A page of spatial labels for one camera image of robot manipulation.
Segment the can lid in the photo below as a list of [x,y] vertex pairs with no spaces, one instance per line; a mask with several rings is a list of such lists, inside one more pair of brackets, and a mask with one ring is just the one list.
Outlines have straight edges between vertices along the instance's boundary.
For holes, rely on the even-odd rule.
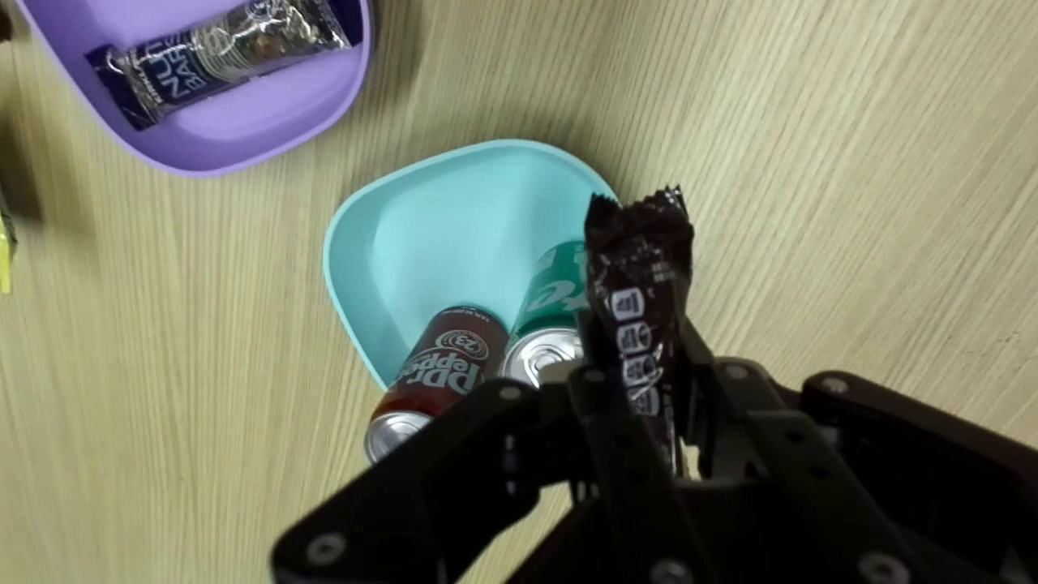
[[580,357],[585,344],[578,327],[538,327],[513,344],[503,374],[540,387],[543,368]]
[[382,412],[382,416],[375,416],[369,421],[365,435],[363,435],[365,461],[385,458],[403,441],[418,435],[429,421],[432,421],[432,416],[420,416],[420,412]]

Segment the wooden table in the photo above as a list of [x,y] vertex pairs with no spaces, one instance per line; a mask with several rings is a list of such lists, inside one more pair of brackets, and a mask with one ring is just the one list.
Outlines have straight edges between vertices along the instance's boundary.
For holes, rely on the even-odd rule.
[[623,198],[681,182],[718,352],[790,387],[856,369],[1038,446],[1035,67],[1030,0],[380,2],[343,124],[193,182],[122,154],[16,20],[0,582],[266,582],[272,539],[363,470],[380,396],[316,268],[333,207],[493,137],[563,147]]

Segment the soda can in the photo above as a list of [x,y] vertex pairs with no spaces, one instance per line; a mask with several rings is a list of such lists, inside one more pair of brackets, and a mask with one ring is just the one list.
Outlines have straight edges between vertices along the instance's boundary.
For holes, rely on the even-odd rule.
[[585,241],[550,246],[521,299],[503,378],[540,387],[543,368],[585,357],[578,332],[585,288]]
[[452,306],[439,312],[365,426],[365,458],[385,458],[488,381],[507,344],[510,332],[482,310]]

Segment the black wrapper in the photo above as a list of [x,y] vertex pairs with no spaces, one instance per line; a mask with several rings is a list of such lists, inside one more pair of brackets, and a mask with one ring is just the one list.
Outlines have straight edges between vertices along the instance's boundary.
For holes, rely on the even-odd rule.
[[683,475],[675,431],[675,387],[687,382],[681,321],[689,286],[689,224],[681,188],[660,188],[628,207],[594,198],[588,236],[588,357],[618,381],[645,419],[668,470]]

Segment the purple plate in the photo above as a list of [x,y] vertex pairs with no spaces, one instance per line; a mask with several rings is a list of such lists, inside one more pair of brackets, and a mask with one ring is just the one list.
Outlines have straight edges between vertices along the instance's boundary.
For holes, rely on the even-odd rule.
[[19,0],[32,29],[46,40],[103,127],[142,158],[182,177],[220,177],[296,148],[343,116],[363,86],[372,47],[369,0],[333,0],[361,6],[363,41],[355,50],[315,56],[312,62],[190,104],[160,127],[136,134],[85,56],[108,41],[134,47],[186,29],[235,2],[241,0]]

